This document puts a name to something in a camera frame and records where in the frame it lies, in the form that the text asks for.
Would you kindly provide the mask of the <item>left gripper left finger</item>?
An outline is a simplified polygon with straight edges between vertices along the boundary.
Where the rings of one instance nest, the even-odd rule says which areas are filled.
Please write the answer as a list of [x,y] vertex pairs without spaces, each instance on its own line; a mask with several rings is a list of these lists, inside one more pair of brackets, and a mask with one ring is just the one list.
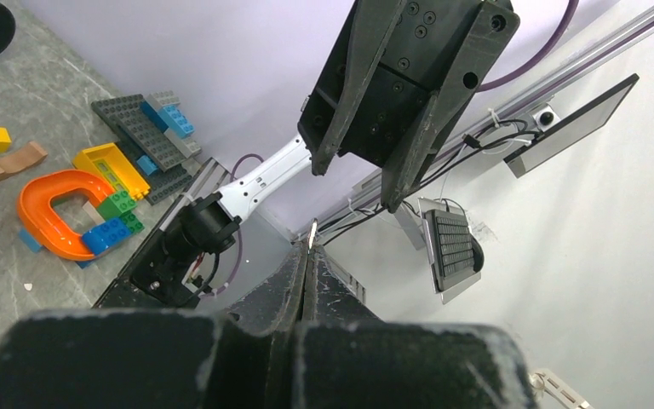
[[295,304],[265,329],[245,312],[51,309],[0,341],[0,408],[297,408]]

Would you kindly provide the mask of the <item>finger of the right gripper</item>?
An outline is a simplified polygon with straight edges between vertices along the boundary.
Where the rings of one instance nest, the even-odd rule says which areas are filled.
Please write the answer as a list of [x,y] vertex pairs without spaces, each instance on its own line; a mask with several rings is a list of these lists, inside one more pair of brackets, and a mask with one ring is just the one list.
[[339,150],[404,6],[404,1],[364,0],[355,3],[342,95],[324,139],[312,155],[315,176],[326,174]]
[[389,213],[394,213],[407,196],[444,127],[443,108],[442,93],[434,91],[382,168],[381,205]]

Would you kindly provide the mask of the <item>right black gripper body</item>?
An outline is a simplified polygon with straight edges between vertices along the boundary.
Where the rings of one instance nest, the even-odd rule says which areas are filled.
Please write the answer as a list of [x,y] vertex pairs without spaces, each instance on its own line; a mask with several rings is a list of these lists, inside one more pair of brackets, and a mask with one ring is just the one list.
[[[434,91],[440,91],[443,98],[441,131],[449,130],[520,24],[509,1],[404,2],[335,156],[351,153],[383,168]],[[312,155],[324,139],[341,99],[355,3],[297,125]]]

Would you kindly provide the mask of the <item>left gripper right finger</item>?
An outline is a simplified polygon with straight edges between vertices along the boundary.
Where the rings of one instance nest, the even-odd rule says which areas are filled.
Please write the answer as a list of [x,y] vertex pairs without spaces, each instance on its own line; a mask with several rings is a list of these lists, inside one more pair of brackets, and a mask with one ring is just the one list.
[[524,356],[502,329],[303,320],[298,408],[534,408]]

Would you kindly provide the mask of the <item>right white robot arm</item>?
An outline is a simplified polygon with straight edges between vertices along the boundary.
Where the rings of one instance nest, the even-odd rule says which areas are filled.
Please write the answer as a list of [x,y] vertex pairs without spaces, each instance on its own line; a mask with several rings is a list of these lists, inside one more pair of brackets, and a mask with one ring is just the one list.
[[293,176],[323,176],[353,154],[381,170],[395,212],[519,27],[509,1],[357,1],[297,124],[297,136],[242,178],[188,194],[157,259],[132,281],[165,297],[201,253],[219,255],[254,210]]

